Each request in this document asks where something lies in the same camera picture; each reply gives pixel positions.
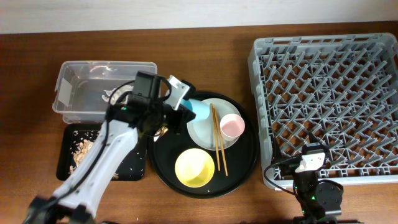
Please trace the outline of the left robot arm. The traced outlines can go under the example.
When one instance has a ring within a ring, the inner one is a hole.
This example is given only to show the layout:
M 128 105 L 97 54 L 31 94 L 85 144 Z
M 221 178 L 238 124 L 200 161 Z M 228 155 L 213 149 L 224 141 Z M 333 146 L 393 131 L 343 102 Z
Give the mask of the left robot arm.
M 127 84 L 133 89 L 108 101 L 100 132 L 80 165 L 50 198 L 33 199 L 25 223 L 65 217 L 69 223 L 94 223 L 104 191 L 139 141 L 163 127 L 178 133 L 196 116 L 182 104 L 196 90 L 185 80 L 139 71 Z

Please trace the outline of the white napkin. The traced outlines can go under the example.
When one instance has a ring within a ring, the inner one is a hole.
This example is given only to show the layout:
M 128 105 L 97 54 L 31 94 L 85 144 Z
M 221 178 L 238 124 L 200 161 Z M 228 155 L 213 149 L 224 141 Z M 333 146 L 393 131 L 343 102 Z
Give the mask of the white napkin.
M 105 90 L 105 95 L 102 95 L 101 98 L 105 101 L 108 102 L 111 100 L 111 104 L 115 104 L 116 100 L 125 92 L 127 91 L 132 91 L 133 86 L 126 85 L 122 86 L 120 89 L 116 90 L 115 88 L 112 90 Z

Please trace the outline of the blue cup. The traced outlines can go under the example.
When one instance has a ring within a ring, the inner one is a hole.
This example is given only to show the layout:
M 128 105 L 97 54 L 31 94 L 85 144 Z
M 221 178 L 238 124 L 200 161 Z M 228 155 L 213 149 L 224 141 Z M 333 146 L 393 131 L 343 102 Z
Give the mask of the blue cup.
M 192 122 L 206 120 L 210 115 L 210 105 L 203 101 L 189 99 L 182 100 L 180 104 L 189 109 L 191 112 L 195 113 L 195 118 L 192 120 Z

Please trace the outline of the food scraps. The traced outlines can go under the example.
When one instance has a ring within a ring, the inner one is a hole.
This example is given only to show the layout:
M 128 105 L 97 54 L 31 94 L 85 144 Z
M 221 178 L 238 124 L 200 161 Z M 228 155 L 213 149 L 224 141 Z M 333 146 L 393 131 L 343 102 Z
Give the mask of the food scraps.
M 97 130 L 76 130 L 72 132 L 72 143 L 70 146 L 72 161 L 69 165 L 68 174 L 73 174 L 85 156 L 89 153 L 99 131 Z

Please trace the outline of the yellow bowl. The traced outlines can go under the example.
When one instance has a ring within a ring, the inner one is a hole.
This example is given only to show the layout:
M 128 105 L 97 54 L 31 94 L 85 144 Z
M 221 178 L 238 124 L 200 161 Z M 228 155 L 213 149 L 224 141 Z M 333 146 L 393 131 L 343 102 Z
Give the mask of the yellow bowl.
M 177 179 L 185 186 L 199 188 L 206 185 L 215 173 L 213 158 L 206 151 L 191 148 L 183 151 L 175 162 Z

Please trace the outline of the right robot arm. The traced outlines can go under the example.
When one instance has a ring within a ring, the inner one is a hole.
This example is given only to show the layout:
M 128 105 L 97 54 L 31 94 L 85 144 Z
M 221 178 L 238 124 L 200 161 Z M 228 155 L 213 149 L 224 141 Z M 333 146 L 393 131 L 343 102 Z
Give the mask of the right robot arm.
M 310 142 L 303 145 L 301 153 L 280 166 L 282 175 L 293 177 L 293 194 L 302 208 L 303 215 L 293 222 L 336 223 L 344 189 L 332 180 L 318 179 L 317 172 L 326 165 L 330 150 L 312 133 L 308 137 Z

